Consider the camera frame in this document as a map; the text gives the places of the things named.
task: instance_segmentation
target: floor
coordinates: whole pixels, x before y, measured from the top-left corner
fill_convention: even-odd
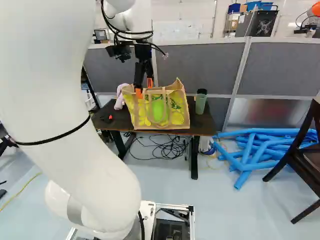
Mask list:
[[[143,136],[142,141],[147,144],[147,135]],[[223,143],[229,152],[237,150],[233,141]],[[109,147],[117,151],[113,144]],[[151,150],[138,142],[132,145],[131,152],[138,158],[151,157]],[[269,183],[262,181],[268,170],[255,171],[242,189],[236,190],[233,184],[239,174],[229,172],[226,162],[214,158],[199,155],[198,180],[190,178],[189,163],[184,157],[137,160],[127,154],[124,161],[137,175],[144,200],[195,206],[196,240],[319,238],[320,209],[296,225],[290,222],[317,200],[317,196],[290,168],[285,168]],[[0,180],[12,180],[3,185],[9,194],[0,200],[0,206],[37,172],[39,169],[22,152],[11,148],[6,150],[0,159]],[[65,239],[71,225],[45,206],[43,196],[47,182],[47,177],[40,175],[0,212],[1,239]]]

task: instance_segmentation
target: cubicle partition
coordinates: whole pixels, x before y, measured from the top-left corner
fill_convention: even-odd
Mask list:
[[[319,39],[239,37],[156,44],[168,58],[152,50],[155,85],[170,85],[178,77],[187,95],[207,89],[221,131],[299,127],[312,97],[319,94]],[[84,66],[94,91],[114,96],[119,84],[133,82],[135,58],[121,63],[104,48],[89,49]]]

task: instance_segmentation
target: blue pipe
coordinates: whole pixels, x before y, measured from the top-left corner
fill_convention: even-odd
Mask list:
[[[259,163],[260,162],[263,162],[263,161],[267,161],[267,160],[270,160],[271,158],[272,158],[273,156],[271,156],[271,155],[269,155],[269,154],[263,154],[261,157],[260,157],[260,159],[259,159]],[[233,171],[235,171],[236,169],[230,169],[230,167],[229,167],[229,171],[230,172],[233,172]]]
[[[265,134],[256,134],[256,138],[263,141],[284,139],[281,136],[271,136],[271,135],[265,135]]]
[[[229,154],[234,158],[240,158],[244,154],[244,151],[229,152]],[[226,160],[226,157],[224,155],[220,155],[218,156],[218,160],[224,161]]]
[[[246,146],[246,144],[245,143],[241,143],[241,142],[239,142],[238,143],[238,145],[239,145],[239,147],[245,147]],[[255,146],[255,145],[252,145],[252,149],[253,150],[258,150],[260,147],[259,146]],[[272,156],[274,156],[274,157],[276,157],[276,158],[279,158],[279,159],[281,159],[284,155],[285,155],[285,152],[284,151],[280,151],[280,150],[272,150],[272,149],[266,149],[265,151],[264,151],[264,153],[266,153],[266,154],[269,154],[269,155],[272,155]]]
[[[284,135],[297,135],[300,128],[249,128],[243,129],[238,131],[232,132],[220,132],[214,138],[225,138],[235,135],[244,135],[244,134],[268,134],[268,135],[277,135],[277,136],[284,136]],[[315,129],[309,129],[307,132],[308,135],[316,135],[317,131]]]
[[[235,140],[236,140],[236,141],[239,141],[239,142],[243,142],[243,143],[248,143],[248,141],[249,141],[248,138],[243,137],[243,136],[236,136],[236,137],[235,137]],[[291,145],[291,143],[292,143],[295,139],[294,139],[294,138],[290,138],[290,140],[291,140],[291,142],[288,142],[288,144]],[[260,146],[260,145],[263,144],[264,142],[265,142],[265,141],[254,140],[254,141],[253,141],[253,144]],[[289,149],[290,145],[284,145],[284,144],[282,144],[282,145],[277,145],[276,147],[279,148],[279,149],[280,149],[280,148],[281,148],[281,149]]]
[[[233,156],[231,156],[222,146],[220,146],[220,144],[214,141],[213,145],[222,155],[225,156],[225,158],[230,162],[230,164],[234,165],[241,172],[243,171],[243,165],[240,162],[238,162]]]
[[[241,164],[246,164],[248,162],[248,158],[251,153],[251,148],[254,143],[255,135],[256,135],[255,133],[250,133],[250,135],[249,135],[247,144],[246,144],[244,152],[243,152],[243,156],[240,161]],[[229,167],[230,172],[234,171],[235,169],[236,169],[235,166],[230,165],[230,167]]]
[[[234,184],[234,187],[236,189],[241,189],[241,187],[243,186],[243,184],[245,183],[245,181],[248,179],[249,175],[251,174],[252,170],[255,170],[253,168],[253,166],[250,165],[254,165],[256,164],[260,157],[262,156],[262,154],[265,152],[265,150],[267,149],[268,146],[272,146],[272,145],[277,145],[277,144],[286,144],[292,142],[292,139],[282,139],[282,140],[269,140],[269,141],[265,141],[260,148],[258,149],[258,151],[256,151],[256,153],[254,154],[254,156],[252,157],[250,164],[247,164],[245,166],[243,166],[243,171],[241,173],[241,175],[239,176],[239,178],[237,179],[237,181]],[[271,168],[272,164],[273,167],[275,166],[274,163],[278,163],[279,161],[272,161],[272,162],[262,162],[259,163],[258,165],[261,165],[261,167],[263,166],[263,168]]]

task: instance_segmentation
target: orange item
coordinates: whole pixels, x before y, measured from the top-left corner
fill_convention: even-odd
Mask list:
[[[146,81],[147,81],[147,87],[148,87],[148,89],[151,89],[151,88],[154,86],[154,81],[152,80],[151,77],[148,77],[148,78],[146,79]]]
[[[138,99],[142,99],[142,98],[143,98],[143,97],[142,97],[142,91],[141,91],[140,88],[136,88],[136,89],[135,89],[135,94],[136,94],[136,96],[137,96]]]
[[[312,13],[318,17],[320,17],[320,1],[312,6]]]

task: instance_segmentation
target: yellow cable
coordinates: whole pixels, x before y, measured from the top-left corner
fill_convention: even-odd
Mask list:
[[[10,199],[8,201],[5,202],[5,204],[3,204],[2,208],[0,208],[0,212],[5,209],[5,207],[13,200],[15,199],[17,196],[19,196],[19,194],[28,186],[28,184],[35,179],[36,177],[38,177],[39,175],[41,175],[42,172],[38,172],[35,176],[33,176],[24,186],[23,188],[14,196],[10,197]]]

